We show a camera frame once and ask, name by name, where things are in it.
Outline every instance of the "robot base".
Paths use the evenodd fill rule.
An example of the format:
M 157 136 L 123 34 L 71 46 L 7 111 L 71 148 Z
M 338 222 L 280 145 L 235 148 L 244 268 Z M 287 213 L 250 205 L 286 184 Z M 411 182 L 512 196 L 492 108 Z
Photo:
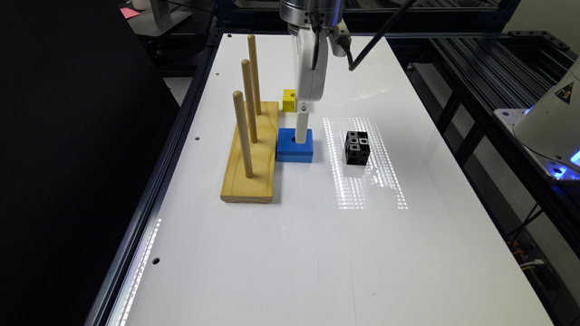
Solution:
M 280 128 L 278 131 L 278 148 L 276 160 L 278 162 L 312 163 L 314 145 L 312 130 L 306 132 L 306 143 L 296 144 L 294 128 Z
M 503 122 L 504 127 L 513 135 L 512 127 L 526 114 L 523 109 L 497 109 L 494 114 Z M 525 146 L 523 146 L 527 153 L 534 159 L 534 161 L 544 170 L 544 172 L 552 179 L 558 181 L 580 181 L 580 176 L 570 167 L 556 162 L 552 159 L 545 158 L 534 153 Z

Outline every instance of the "black cable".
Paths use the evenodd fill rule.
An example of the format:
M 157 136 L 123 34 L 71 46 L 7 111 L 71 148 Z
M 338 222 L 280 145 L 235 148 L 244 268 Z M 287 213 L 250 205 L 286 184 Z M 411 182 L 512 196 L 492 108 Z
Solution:
M 580 315 L 578 315 L 576 318 L 574 318 L 574 320 L 572 322 L 570 322 L 570 324 L 568 326 L 574 325 L 578 321 L 578 319 L 580 319 Z
M 510 231 L 507 234 L 507 236 L 513 235 L 519 229 L 524 228 L 527 225 L 529 225 L 530 223 L 534 222 L 540 215 L 542 215 L 542 213 L 544 213 L 544 210 L 540 208 L 540 210 L 538 210 L 533 216 L 531 216 L 531 217 L 529 217 L 529 219 L 525 220 L 524 223 L 522 223 L 520 226 L 516 227 L 513 231 Z
M 169 1 L 169 0 L 163 0 L 163 1 L 165 1 L 165 2 L 166 2 L 166 3 L 168 3 L 168 4 L 173 4 L 173 5 L 178 5 L 178 6 L 184 6 L 184 7 L 186 7 L 186 8 L 189 8 L 189 9 L 196 9 L 196 10 L 199 10 L 199 11 L 202 11 L 202 12 L 206 12 L 206 13 L 210 13 L 210 14 L 212 14 L 212 15 L 216 15 L 216 14 L 214 14 L 214 12 L 212 12 L 212 11 L 209 11 L 209 10 L 206 10 L 206 9 L 201 9 L 201 8 L 197 8 L 197 7 L 190 6 L 190 5 L 184 5 L 184 4 L 186 4 L 187 2 L 186 2 L 186 3 L 184 3 L 184 4 L 180 4 L 180 3 L 176 3 L 176 2 L 173 2 L 173 1 Z
M 397 10 L 397 12 L 381 27 L 379 32 L 377 32 L 377 34 L 364 47 L 364 49 L 362 49 L 361 54 L 359 54 L 359 56 L 356 57 L 356 60 L 354 60 L 353 64 L 349 65 L 348 67 L 349 71 L 353 71 L 354 69 L 356 69 L 356 67 L 358 67 L 359 64 L 361 64 L 366 55 L 369 54 L 369 52 L 372 50 L 374 45 L 376 45 L 385 35 L 385 33 L 387 33 L 391 29 L 391 27 L 395 25 L 395 23 L 397 23 L 397 21 L 399 21 L 399 18 L 401 18 L 401 16 L 405 14 L 405 12 L 407 12 L 409 7 L 411 7 L 415 3 L 415 1 L 417 0 L 407 0 L 407 2 L 405 2 L 401 6 L 401 8 L 399 8 L 399 10 Z
M 516 242 L 517 238 L 519 237 L 519 234 L 522 232 L 522 230 L 524 230 L 524 227 L 526 226 L 526 222 L 529 220 L 529 218 L 532 216 L 532 214 L 534 214 L 534 211 L 536 210 L 537 207 L 537 203 L 534 205 L 534 207 L 532 207 L 532 210 L 529 211 L 529 214 L 527 214 L 526 219 L 524 220 L 524 223 L 522 223 L 522 225 L 518 226 L 514 231 L 516 231 L 516 236 L 514 236 L 514 239 L 511 241 L 511 244 L 509 244 L 509 249 L 511 249 L 514 246 L 514 243 Z
M 346 59 L 348 60 L 348 65 L 350 66 L 353 64 L 353 54 L 351 53 L 350 47 L 344 47 L 344 51 L 346 52 Z
M 314 41 L 314 53 L 312 58 L 312 66 L 310 69 L 316 70 L 316 66 L 318 65 L 318 48 L 320 47 L 320 32 L 322 31 L 322 26 L 320 25 L 320 21 L 318 20 L 318 13 L 314 12 L 310 14 L 310 25 L 312 26 L 312 31 L 316 37 Z

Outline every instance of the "blue light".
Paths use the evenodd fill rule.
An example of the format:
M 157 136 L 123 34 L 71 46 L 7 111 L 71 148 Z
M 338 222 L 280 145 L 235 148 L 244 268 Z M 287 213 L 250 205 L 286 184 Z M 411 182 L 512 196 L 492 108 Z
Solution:
M 570 161 L 580 167 L 580 150 L 570 158 Z
M 554 171 L 554 174 L 553 174 L 553 176 L 554 176 L 555 178 L 561 178 L 561 177 L 562 177 L 562 176 L 565 174 L 565 172 L 566 172 L 568 169 L 567 169 L 567 168 L 559 168 L 558 170 L 560 171 L 559 173 L 558 173 L 558 172 L 556 172 L 556 169 L 555 169 L 555 171 Z

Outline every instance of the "black block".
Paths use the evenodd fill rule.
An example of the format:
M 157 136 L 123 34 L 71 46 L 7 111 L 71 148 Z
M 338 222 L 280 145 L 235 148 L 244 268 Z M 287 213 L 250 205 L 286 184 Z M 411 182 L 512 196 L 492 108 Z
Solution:
M 363 131 L 348 131 L 344 142 L 346 164 L 366 165 L 371 155 L 368 134 Z

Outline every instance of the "yellow block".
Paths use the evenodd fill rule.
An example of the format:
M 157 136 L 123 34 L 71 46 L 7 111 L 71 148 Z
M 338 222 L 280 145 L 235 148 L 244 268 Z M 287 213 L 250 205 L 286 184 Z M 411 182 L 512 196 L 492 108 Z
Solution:
M 262 114 L 256 116 L 256 129 L 257 143 L 250 142 L 254 176 L 247 178 L 236 126 L 220 195 L 221 200 L 226 203 L 268 204 L 272 202 L 278 102 L 262 102 Z
M 284 96 L 282 97 L 282 111 L 284 112 L 294 112 L 294 94 L 295 90 L 284 90 Z

